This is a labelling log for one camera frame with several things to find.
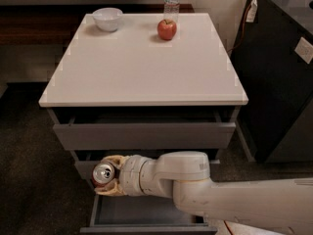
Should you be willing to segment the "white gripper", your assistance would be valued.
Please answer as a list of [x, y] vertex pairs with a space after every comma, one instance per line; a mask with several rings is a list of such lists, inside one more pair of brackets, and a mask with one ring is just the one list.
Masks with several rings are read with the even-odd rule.
[[98, 195], [173, 197], [175, 181], [199, 181], [210, 175], [209, 160], [203, 152], [173, 152], [150, 159], [139, 155], [111, 155], [101, 160], [109, 170], [120, 171], [119, 181], [97, 186]]

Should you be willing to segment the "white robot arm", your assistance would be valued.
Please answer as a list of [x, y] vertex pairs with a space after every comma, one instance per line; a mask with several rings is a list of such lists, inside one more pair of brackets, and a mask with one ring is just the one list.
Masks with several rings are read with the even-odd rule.
[[287, 235], [313, 233], [313, 178], [215, 182], [203, 152], [107, 156], [92, 171], [103, 196], [169, 198], [189, 214]]

